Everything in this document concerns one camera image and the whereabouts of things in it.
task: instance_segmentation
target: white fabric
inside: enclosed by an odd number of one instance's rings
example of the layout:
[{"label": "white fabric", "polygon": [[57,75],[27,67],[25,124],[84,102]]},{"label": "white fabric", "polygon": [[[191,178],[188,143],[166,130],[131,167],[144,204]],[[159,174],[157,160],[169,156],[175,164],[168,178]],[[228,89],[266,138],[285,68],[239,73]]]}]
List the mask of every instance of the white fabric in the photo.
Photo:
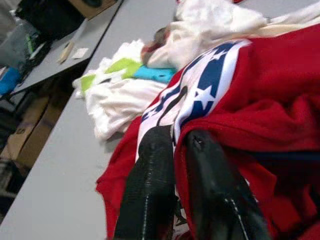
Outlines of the white fabric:
[{"label": "white fabric", "polygon": [[81,80],[73,81],[76,98],[85,98],[86,109],[94,121],[94,134],[100,141],[109,139],[115,132],[125,132],[131,121],[141,115],[166,85],[152,80],[122,79],[125,69],[107,73],[111,64],[122,58],[141,62],[144,43],[139,39],[123,43],[112,59],[103,58],[99,67],[84,76],[95,74],[92,85],[83,94]]},{"label": "white fabric", "polygon": [[251,35],[271,37],[320,23],[320,2],[267,19],[231,0],[181,0],[176,19],[168,26],[170,35],[166,44],[152,54],[148,67],[180,70],[224,41]]},{"label": "white fabric", "polygon": [[102,141],[115,132],[124,133],[165,87],[155,81],[127,78],[89,88],[85,92],[86,108],[94,120],[96,138]]}]

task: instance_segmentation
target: folded fabric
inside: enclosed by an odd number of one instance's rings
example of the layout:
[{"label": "folded fabric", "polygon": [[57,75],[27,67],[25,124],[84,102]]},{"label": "folded fabric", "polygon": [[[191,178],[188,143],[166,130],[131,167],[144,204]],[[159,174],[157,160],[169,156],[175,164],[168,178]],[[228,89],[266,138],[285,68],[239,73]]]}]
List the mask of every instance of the folded fabric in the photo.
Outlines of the folded fabric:
[{"label": "folded fabric", "polygon": [[143,65],[133,74],[133,77],[168,84],[176,72],[174,68],[149,68]]},{"label": "folded fabric", "polygon": [[121,58],[120,60],[113,63],[108,67],[104,73],[110,74],[113,72],[118,72],[120,70],[125,70],[125,73],[121,75],[123,79],[132,78],[137,70],[142,66],[141,62],[134,61],[130,58]]},{"label": "folded fabric", "polygon": [[116,83],[94,85],[85,92],[86,108],[94,120],[94,134],[100,141],[115,132],[124,133],[133,119],[141,115],[165,84],[127,78]]},{"label": "folded fabric", "polygon": [[100,141],[116,132],[125,132],[130,122],[166,87],[161,83],[164,81],[149,80],[146,74],[145,79],[133,79],[142,65],[143,45],[141,40],[123,43],[112,59],[104,57],[97,69],[89,70],[72,83],[76,97],[85,99],[94,121],[95,137]]},{"label": "folded fabric", "polygon": [[184,208],[179,218],[186,215],[193,238],[185,137],[194,129],[210,131],[224,147],[247,180],[272,237],[292,238],[306,227],[317,214],[309,193],[311,185],[320,189],[319,163],[265,166],[248,151],[320,151],[319,31],[318,24],[274,38],[228,41],[177,72],[129,126],[97,180],[108,237],[114,235],[127,177],[146,148],[141,139],[161,126],[170,126],[176,189]]},{"label": "folded fabric", "polygon": [[320,23],[320,2],[268,19],[228,0],[181,0],[175,21],[141,51],[149,68],[182,69],[199,54],[234,38],[274,37]]}]

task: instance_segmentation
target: light blue fabric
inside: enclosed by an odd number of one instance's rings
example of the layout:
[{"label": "light blue fabric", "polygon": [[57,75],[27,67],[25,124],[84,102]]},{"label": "light blue fabric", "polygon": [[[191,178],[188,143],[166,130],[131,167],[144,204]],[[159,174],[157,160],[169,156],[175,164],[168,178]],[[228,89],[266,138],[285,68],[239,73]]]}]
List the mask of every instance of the light blue fabric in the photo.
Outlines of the light blue fabric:
[{"label": "light blue fabric", "polygon": [[0,79],[0,95],[7,94],[15,89],[21,78],[18,70],[9,67],[8,71]]},{"label": "light blue fabric", "polygon": [[176,72],[174,68],[149,68],[143,65],[133,74],[133,77],[167,84]]}]

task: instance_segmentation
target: table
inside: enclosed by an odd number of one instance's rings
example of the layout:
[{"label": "table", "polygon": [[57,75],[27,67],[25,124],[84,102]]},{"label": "table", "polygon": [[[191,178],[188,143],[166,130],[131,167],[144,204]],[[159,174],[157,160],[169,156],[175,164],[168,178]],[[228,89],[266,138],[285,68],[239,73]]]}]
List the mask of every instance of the table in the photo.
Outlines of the table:
[{"label": "table", "polygon": [[[112,21],[115,13],[117,12],[121,2],[122,1],[119,0],[116,4],[87,22],[83,33],[75,42],[68,59],[62,64],[59,64],[57,60],[77,30],[63,37],[62,39],[53,42],[51,50],[45,56],[40,65],[36,66],[24,80],[23,84],[17,86],[11,92],[11,94],[17,94],[18,92],[24,91],[36,84],[39,84],[48,78],[62,74],[64,71],[69,70],[70,68],[83,63],[84,61],[89,61],[110,22]],[[82,58],[71,58],[79,48],[88,48],[88,50]]]},{"label": "table", "polygon": [[[272,6],[278,1],[245,0],[243,4]],[[123,42],[151,40],[154,32],[172,19],[174,2],[124,0],[87,70],[96,68],[102,57],[112,56]],[[275,15],[287,12],[286,7],[293,4],[281,2],[282,7],[273,10]],[[295,0],[297,8],[312,2]],[[261,5],[257,8],[268,14]],[[104,171],[100,162],[107,165],[119,137],[99,144],[84,102],[74,95],[3,220],[0,239],[104,239],[105,209],[95,192],[95,181]]]}]

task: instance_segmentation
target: paper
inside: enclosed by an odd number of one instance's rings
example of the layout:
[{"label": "paper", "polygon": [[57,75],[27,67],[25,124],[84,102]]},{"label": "paper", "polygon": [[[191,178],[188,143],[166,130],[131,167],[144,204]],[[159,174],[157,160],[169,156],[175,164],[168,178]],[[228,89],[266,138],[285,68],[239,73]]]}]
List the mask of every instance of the paper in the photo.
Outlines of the paper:
[{"label": "paper", "polygon": [[86,52],[88,51],[88,48],[79,48],[74,55],[72,56],[73,59],[80,59],[82,58]]}]

